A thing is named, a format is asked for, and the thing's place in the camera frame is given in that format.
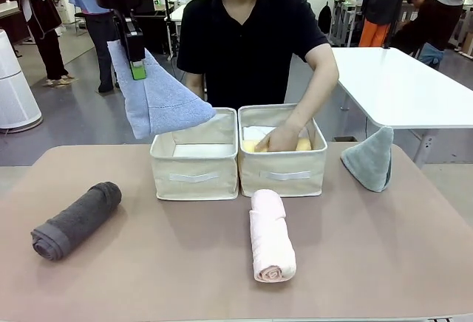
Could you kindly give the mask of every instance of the fabric handle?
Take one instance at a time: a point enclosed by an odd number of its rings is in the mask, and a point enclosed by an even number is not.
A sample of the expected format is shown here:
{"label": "fabric handle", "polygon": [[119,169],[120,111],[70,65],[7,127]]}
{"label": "fabric handle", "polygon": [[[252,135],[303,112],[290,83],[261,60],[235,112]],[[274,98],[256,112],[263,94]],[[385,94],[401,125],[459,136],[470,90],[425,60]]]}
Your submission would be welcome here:
{"label": "fabric handle", "polygon": [[279,180],[281,182],[285,180],[292,180],[292,179],[309,179],[310,175],[311,175],[310,171],[296,172],[296,173],[274,173],[274,172],[267,172],[267,171],[259,172],[260,177],[268,178],[272,180]]}
{"label": "fabric handle", "polygon": [[184,183],[202,183],[207,182],[211,179],[219,178],[218,172],[211,172],[207,174],[201,174],[199,176],[185,176],[183,174],[169,174],[169,180],[172,182],[184,182]]}

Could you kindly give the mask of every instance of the pink rolled towel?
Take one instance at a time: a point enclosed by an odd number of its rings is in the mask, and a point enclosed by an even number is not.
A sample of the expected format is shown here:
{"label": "pink rolled towel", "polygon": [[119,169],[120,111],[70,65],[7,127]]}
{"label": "pink rolled towel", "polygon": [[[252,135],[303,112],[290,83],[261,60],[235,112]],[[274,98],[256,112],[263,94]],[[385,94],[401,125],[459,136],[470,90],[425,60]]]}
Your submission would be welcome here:
{"label": "pink rolled towel", "polygon": [[278,193],[267,189],[251,198],[250,231],[254,278],[279,283],[296,274],[296,254],[287,234],[286,212]]}

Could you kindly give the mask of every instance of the beige fabric bin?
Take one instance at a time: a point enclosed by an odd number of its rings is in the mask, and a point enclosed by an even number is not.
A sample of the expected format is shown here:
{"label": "beige fabric bin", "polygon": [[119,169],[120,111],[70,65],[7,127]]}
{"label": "beige fabric bin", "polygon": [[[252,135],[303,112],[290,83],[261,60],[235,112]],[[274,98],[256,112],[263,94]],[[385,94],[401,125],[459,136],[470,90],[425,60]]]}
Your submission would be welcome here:
{"label": "beige fabric bin", "polygon": [[242,147],[244,128],[277,127],[286,121],[294,107],[295,104],[246,106],[238,111],[238,161],[243,195],[252,196],[259,189],[271,189],[280,196],[321,194],[327,142],[315,120],[306,126],[312,151],[252,154]]}
{"label": "beige fabric bin", "polygon": [[207,123],[154,138],[150,154],[159,199],[237,197],[237,112],[216,110],[217,115]]}

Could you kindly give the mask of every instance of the yellow cloth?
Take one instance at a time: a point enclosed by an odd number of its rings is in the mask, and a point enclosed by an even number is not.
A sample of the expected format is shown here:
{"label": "yellow cloth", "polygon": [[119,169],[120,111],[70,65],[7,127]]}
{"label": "yellow cloth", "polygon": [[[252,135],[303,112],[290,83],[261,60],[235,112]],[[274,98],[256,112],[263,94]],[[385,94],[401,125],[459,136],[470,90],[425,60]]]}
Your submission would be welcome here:
{"label": "yellow cloth", "polygon": [[[256,145],[259,144],[259,141],[255,140],[243,140],[243,149],[251,154],[254,153],[254,149]],[[309,139],[299,139],[297,144],[296,151],[312,151],[312,145],[310,144]],[[265,148],[263,151],[260,152],[268,152],[268,149]]]}

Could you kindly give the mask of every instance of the hand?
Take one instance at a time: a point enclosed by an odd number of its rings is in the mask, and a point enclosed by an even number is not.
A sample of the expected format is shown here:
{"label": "hand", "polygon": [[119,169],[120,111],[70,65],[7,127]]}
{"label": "hand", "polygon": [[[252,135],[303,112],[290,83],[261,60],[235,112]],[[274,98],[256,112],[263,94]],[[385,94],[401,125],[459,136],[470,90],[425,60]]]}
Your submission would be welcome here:
{"label": "hand", "polygon": [[301,129],[284,123],[275,128],[261,142],[256,145],[255,151],[261,152],[268,149],[268,152],[295,151],[299,141]]}

